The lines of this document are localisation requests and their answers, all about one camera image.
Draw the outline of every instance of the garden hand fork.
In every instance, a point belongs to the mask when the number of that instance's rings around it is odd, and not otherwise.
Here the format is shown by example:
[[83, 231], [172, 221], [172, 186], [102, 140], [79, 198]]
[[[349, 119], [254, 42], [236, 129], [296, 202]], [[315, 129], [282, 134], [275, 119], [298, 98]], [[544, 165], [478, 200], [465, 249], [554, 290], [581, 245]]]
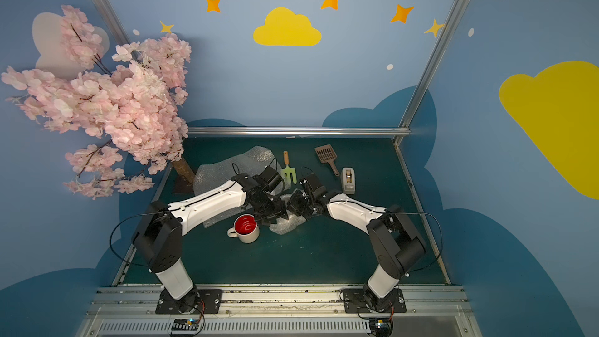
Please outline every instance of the garden hand fork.
[[285, 168], [281, 169], [281, 176], [285, 178], [285, 183], [288, 185], [291, 185], [291, 179], [293, 179], [294, 183], [297, 183], [295, 168], [289, 167], [289, 153], [287, 151], [283, 151], [283, 158], [285, 158]]

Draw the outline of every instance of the wooden handle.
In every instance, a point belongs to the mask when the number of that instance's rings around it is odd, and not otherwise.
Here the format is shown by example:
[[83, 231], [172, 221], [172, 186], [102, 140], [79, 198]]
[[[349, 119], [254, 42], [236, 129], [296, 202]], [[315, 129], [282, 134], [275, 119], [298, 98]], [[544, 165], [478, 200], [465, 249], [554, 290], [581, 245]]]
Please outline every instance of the wooden handle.
[[177, 173], [181, 177], [183, 177], [187, 181], [187, 183], [189, 183], [190, 185], [193, 185], [193, 180], [195, 179], [195, 174], [193, 173], [193, 170], [191, 170], [191, 167], [189, 166], [187, 161], [185, 161], [185, 159], [182, 157], [181, 160], [172, 161], [172, 163], [173, 163], [173, 168], [175, 168]]
[[333, 172], [335, 173], [335, 176], [339, 176], [339, 171], [337, 170], [337, 167], [335, 167], [335, 161], [329, 160], [329, 164], [331, 165], [331, 168], [333, 168]]

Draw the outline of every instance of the red and white mug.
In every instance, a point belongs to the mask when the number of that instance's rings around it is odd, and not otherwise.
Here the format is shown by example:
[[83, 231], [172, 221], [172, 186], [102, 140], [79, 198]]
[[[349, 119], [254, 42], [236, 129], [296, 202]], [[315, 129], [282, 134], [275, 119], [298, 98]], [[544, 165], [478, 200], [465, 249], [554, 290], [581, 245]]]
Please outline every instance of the red and white mug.
[[239, 240], [243, 243], [252, 243], [258, 239], [260, 229], [256, 220], [254, 220], [254, 216], [246, 213], [235, 220], [233, 228], [227, 230], [226, 235], [239, 237]]

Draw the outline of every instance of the white cloud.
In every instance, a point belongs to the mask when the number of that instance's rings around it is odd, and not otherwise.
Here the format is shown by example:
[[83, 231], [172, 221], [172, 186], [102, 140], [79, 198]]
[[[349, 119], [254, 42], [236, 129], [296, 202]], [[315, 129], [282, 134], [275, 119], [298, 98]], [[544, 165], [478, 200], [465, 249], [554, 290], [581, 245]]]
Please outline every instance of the white cloud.
[[[85, 68], [69, 60], [65, 55], [61, 46], [61, 19], [61, 16], [49, 12], [40, 13], [34, 18], [31, 32], [35, 47], [41, 55], [35, 67], [50, 71], [56, 77], [72, 79], [77, 77], [80, 71], [85, 71]], [[110, 47], [109, 35], [97, 26], [94, 26], [94, 33], [102, 37], [102, 46], [104, 52], [107, 52]]]

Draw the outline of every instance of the brown litter scoop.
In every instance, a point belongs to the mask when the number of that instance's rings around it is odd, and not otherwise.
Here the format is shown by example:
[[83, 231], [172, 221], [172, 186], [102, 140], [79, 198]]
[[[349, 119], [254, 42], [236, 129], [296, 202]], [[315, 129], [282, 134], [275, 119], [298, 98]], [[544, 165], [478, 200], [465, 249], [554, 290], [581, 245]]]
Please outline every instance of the brown litter scoop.
[[337, 154], [331, 145], [320, 146], [314, 149], [316, 151], [316, 155], [318, 155], [318, 159], [320, 159], [321, 163], [329, 163], [333, 172], [335, 172], [335, 176], [339, 176], [339, 171], [337, 167], [335, 167], [335, 159], [337, 158]]

